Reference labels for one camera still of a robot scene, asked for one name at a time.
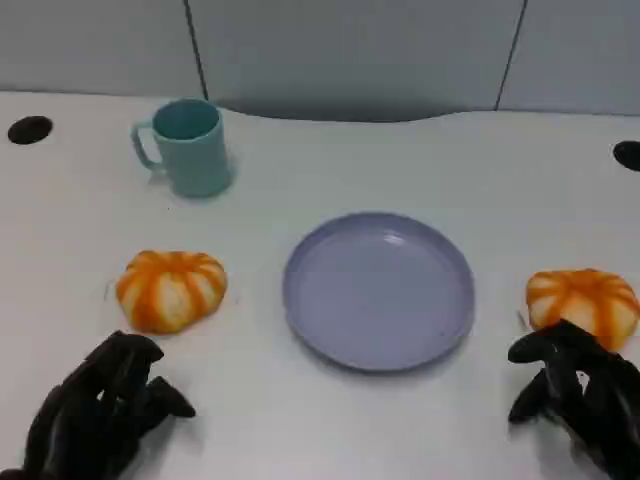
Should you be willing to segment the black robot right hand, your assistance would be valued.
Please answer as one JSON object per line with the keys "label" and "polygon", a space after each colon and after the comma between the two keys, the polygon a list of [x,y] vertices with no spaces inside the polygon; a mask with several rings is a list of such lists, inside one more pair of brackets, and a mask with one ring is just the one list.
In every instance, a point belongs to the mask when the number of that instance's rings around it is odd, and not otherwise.
{"label": "black robot right hand", "polygon": [[567,321],[514,342],[508,360],[544,366],[508,415],[511,425],[545,416],[611,479],[639,477],[639,370]]}

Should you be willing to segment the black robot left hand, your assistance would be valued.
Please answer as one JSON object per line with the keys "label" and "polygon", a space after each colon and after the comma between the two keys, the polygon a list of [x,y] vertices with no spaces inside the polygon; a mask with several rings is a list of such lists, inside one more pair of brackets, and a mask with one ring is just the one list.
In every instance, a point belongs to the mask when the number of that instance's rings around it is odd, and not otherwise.
{"label": "black robot left hand", "polygon": [[145,336],[107,337],[45,398],[28,430],[22,477],[116,479],[147,433],[170,417],[195,417],[178,389],[149,378],[163,356]]}

